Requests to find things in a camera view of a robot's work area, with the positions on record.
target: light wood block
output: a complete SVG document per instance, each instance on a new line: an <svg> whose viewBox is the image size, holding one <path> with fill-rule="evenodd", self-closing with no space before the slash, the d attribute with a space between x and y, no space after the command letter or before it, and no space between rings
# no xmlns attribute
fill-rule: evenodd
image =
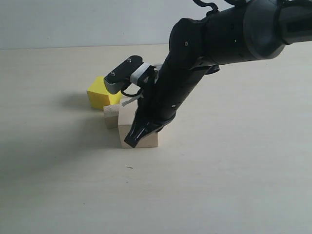
<svg viewBox="0 0 312 234"><path fill-rule="evenodd" d="M119 104L104 106L104 120L107 129L118 127Z"/></svg>
<svg viewBox="0 0 312 234"><path fill-rule="evenodd" d="M110 94L104 84L104 77L97 77L88 88L87 94L91 106L95 109L103 110L104 106L118 104L121 99L121 92Z"/></svg>
<svg viewBox="0 0 312 234"><path fill-rule="evenodd" d="M126 106L122 106L122 103L128 99L122 99L119 106L118 117L118 130L122 148L131 148L126 142L124 142L127 134L129 133L135 112L137 109L137 102L134 101ZM152 133L151 135L142 139L136 148L154 148L158 147L158 133Z"/></svg>

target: table top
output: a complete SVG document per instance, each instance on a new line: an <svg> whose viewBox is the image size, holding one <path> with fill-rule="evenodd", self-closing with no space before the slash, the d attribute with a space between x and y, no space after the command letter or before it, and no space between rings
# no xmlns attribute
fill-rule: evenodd
<svg viewBox="0 0 312 234"><path fill-rule="evenodd" d="M311 51L205 76L153 149L86 89L168 45L0 51L0 233L312 233Z"/></svg>

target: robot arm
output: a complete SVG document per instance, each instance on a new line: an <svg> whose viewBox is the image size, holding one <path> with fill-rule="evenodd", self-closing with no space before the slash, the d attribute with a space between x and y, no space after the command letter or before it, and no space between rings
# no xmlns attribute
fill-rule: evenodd
<svg viewBox="0 0 312 234"><path fill-rule="evenodd" d="M159 71L132 56L104 79L111 93L124 93L131 83L141 88L125 138L133 148L169 124L202 77L218 72L220 65L273 59L285 45L312 40L311 0L226 0L235 7L221 12L214 3L193 1L212 11L202 20L181 19L173 27Z"/></svg>

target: table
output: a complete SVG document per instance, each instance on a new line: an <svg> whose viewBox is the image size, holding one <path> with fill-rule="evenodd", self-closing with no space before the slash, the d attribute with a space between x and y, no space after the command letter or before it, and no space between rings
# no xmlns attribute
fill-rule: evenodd
<svg viewBox="0 0 312 234"><path fill-rule="evenodd" d="M311 51L204 77L134 150L86 89L168 45L0 51L0 233L312 233Z"/></svg>

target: wooden block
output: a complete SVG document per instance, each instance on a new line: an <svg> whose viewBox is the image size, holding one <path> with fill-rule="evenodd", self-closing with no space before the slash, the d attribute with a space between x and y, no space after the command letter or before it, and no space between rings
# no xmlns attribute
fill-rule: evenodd
<svg viewBox="0 0 312 234"><path fill-rule="evenodd" d="M88 88L87 94L91 106L103 110L104 106L118 104L121 99L121 92L110 94L104 84L104 77L97 77L93 84Z"/></svg>
<svg viewBox="0 0 312 234"><path fill-rule="evenodd" d="M104 106L104 120L107 129L118 127L119 104Z"/></svg>
<svg viewBox="0 0 312 234"><path fill-rule="evenodd" d="M122 148L131 148L126 142L124 142L127 134L129 133L135 112L137 109L137 102L134 101L126 106L122 106L122 103L129 99L122 99L119 106L118 117L118 130ZM158 147L158 133L152 133L151 135L142 139L136 148L153 148Z"/></svg>

